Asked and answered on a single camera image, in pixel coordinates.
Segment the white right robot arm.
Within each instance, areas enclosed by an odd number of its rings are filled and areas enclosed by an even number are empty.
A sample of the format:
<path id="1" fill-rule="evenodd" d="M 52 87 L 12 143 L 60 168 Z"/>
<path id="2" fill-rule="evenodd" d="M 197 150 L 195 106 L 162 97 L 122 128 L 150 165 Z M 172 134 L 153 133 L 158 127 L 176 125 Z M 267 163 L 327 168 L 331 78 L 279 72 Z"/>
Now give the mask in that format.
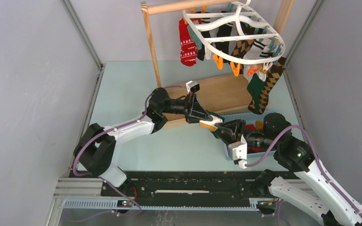
<path id="1" fill-rule="evenodd" d="M 310 141 L 292 134 L 293 125 L 280 113 L 264 117 L 261 130 L 248 130 L 244 120 L 214 122 L 213 134 L 223 141 L 234 163 L 249 166 L 249 148 L 274 150 L 275 161 L 305 182 L 314 195 L 287 182 L 281 175 L 264 170 L 253 182 L 253 192 L 262 197 L 278 197 L 323 226 L 362 226 L 362 204 L 356 201 L 326 170 Z"/>

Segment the white sock with black stripes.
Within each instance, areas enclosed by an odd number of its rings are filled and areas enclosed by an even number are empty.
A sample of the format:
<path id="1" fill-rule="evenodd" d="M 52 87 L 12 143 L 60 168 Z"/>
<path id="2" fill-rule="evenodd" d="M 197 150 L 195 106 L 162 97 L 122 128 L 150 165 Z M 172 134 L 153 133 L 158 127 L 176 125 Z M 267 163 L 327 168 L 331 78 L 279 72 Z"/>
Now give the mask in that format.
<path id="1" fill-rule="evenodd" d="M 243 59 L 246 60 L 257 60 L 261 58 L 265 58 L 262 54 L 263 50 L 265 49 L 265 44 L 259 41 L 254 41 L 251 48 L 247 53 L 243 56 Z"/>

